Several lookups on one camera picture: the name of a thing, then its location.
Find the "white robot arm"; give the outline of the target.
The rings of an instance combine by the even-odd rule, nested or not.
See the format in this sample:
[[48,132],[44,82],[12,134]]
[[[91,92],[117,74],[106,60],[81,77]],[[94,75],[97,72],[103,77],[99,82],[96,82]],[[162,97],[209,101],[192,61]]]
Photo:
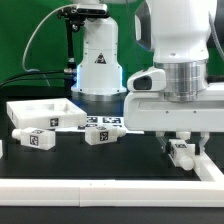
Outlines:
[[186,140],[224,132],[224,80],[207,75],[208,47],[224,43],[224,0],[145,0],[135,13],[137,42],[154,52],[153,66],[127,82],[124,123]]

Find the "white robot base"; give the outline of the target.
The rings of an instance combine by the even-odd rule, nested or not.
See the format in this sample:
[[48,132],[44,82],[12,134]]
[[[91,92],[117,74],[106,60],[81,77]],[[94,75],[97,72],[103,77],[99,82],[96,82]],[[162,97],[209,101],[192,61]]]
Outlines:
[[126,94],[123,69],[117,61],[118,25],[111,18],[87,17],[84,25],[83,59],[77,66],[74,97],[111,101]]

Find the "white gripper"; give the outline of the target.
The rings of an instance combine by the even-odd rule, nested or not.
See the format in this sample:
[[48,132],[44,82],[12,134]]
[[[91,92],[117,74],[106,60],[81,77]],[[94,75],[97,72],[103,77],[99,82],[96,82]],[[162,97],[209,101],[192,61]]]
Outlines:
[[164,132],[201,132],[201,150],[209,132],[224,132],[224,101],[169,102],[148,93],[129,93],[124,101],[124,124],[133,131],[157,131],[161,149],[166,149]]

